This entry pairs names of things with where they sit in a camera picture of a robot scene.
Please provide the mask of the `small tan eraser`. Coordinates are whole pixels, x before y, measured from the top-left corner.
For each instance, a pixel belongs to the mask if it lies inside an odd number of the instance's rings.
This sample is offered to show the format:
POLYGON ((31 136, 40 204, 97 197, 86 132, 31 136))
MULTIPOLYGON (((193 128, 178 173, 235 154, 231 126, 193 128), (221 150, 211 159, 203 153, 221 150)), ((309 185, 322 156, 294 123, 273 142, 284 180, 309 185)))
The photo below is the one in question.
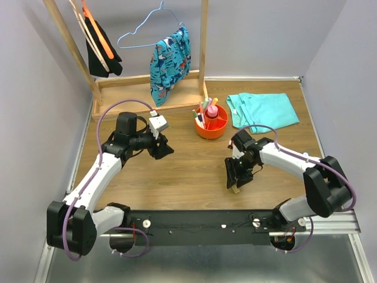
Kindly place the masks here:
POLYGON ((237 186, 232 186, 232 190, 235 194, 240 192, 240 189, 237 186))

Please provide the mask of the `green grey highlighter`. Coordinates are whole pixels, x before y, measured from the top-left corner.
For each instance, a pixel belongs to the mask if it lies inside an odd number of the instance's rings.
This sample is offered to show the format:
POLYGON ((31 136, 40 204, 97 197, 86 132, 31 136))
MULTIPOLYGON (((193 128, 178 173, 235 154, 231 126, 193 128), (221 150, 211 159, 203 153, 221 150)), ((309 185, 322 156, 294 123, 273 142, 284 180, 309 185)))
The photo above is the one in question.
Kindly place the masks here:
POLYGON ((204 101, 203 101, 203 104, 202 104, 203 112, 205 112, 205 110, 207 109, 208 105, 209 105, 209 99, 205 98, 204 101))

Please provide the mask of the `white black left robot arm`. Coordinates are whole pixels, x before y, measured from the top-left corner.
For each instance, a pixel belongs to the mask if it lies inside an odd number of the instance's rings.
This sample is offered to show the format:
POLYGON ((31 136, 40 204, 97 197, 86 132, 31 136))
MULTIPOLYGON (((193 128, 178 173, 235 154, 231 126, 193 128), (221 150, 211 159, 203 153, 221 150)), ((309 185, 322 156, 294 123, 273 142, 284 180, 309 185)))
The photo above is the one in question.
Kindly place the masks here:
POLYGON ((135 113, 120 113, 115 130, 100 145, 96 160, 83 180, 64 200, 49 205, 47 244, 63 249, 77 261, 92 250, 100 235, 112 229, 118 233, 137 233, 128 206, 110 203, 99 211, 95 211, 95 207, 110 181, 129 159, 144 150, 156 160, 174 153, 162 134, 167 127, 167 120, 156 111, 151 112, 149 119, 135 113))

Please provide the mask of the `white marker green cap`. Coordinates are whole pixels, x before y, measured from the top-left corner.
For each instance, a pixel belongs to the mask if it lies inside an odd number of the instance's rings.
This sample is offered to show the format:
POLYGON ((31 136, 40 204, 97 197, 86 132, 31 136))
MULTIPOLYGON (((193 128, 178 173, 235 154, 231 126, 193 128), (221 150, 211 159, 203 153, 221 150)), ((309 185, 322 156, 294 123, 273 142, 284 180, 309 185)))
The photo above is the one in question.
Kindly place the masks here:
POLYGON ((194 109, 192 109, 192 113, 193 113, 194 119, 195 119, 196 117, 199 118, 198 115, 197 115, 197 112, 196 112, 194 109))

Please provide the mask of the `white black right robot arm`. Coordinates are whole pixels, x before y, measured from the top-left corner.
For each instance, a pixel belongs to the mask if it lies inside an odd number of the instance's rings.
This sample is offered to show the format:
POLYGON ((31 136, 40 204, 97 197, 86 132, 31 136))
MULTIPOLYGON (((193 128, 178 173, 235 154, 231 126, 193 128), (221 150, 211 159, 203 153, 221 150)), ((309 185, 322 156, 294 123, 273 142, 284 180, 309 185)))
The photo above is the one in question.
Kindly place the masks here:
POLYGON ((303 181, 305 195, 288 199, 269 212, 266 219, 257 216, 255 226, 284 231, 300 218, 327 218, 354 201, 351 188, 339 162, 332 156, 325 158, 300 154, 278 144, 276 140, 255 140, 245 130, 236 133, 229 142, 232 156, 225 158, 227 188, 238 193, 253 180, 255 166, 277 167, 303 181))

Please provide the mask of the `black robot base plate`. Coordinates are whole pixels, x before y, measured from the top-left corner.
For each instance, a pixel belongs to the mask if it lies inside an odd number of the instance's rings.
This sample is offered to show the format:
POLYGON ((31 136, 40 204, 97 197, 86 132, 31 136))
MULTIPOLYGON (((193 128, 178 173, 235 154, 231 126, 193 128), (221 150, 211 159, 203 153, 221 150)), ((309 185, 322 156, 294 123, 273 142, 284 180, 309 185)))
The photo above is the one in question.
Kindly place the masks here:
POLYGON ((110 247, 270 245, 273 233, 304 232, 305 222, 278 222, 262 210, 134 210, 128 225, 143 233, 112 231, 110 247))

